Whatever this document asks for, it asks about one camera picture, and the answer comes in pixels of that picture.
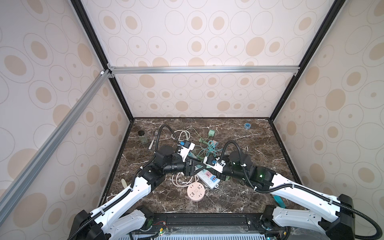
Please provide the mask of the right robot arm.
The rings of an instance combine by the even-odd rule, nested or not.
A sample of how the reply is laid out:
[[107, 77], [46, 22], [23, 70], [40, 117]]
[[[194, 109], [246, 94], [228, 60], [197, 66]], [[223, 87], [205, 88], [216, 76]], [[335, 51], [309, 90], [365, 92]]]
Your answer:
[[[376, 221], [354, 209], [353, 199], [341, 194], [327, 195], [295, 183], [277, 172], [253, 165], [235, 141], [228, 141], [220, 157], [211, 161], [213, 174], [225, 180], [232, 177], [244, 180], [245, 184], [259, 194], [272, 194], [290, 200], [305, 210], [283, 210], [273, 207], [264, 214], [263, 227], [272, 224], [280, 227], [308, 229], [326, 235], [330, 240], [378, 240], [383, 231]], [[376, 230], [373, 235], [355, 233], [356, 217], [366, 220]]]

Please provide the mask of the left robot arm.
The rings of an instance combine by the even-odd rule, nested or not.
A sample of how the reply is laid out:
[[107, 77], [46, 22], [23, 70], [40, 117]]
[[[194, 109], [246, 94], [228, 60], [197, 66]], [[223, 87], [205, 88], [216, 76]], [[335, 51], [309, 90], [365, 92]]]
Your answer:
[[131, 184], [90, 213], [81, 211], [77, 214], [68, 238], [117, 240], [142, 227], [150, 227], [152, 213], [146, 208], [134, 210], [129, 215], [125, 212], [161, 185], [167, 174], [183, 173], [193, 177], [207, 167], [189, 156], [194, 144], [188, 141], [176, 143], [175, 149], [171, 146], [159, 147], [159, 140], [156, 140], [153, 158], [137, 170]]

